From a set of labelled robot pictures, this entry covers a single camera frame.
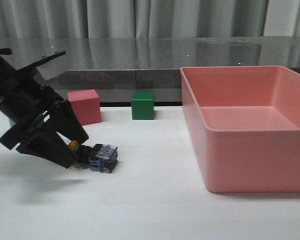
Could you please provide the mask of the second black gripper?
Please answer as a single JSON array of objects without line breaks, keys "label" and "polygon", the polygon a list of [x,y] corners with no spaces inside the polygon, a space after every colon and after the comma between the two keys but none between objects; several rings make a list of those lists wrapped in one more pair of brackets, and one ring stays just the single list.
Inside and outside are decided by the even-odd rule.
[{"label": "second black gripper", "polygon": [[[89,139],[68,100],[61,98],[51,87],[40,85],[33,76],[36,64],[16,70],[0,62],[0,111],[15,122],[1,138],[7,149],[37,156],[64,168],[77,160],[77,155],[58,135],[83,144]],[[48,112],[48,126],[38,126],[43,113]]]}]

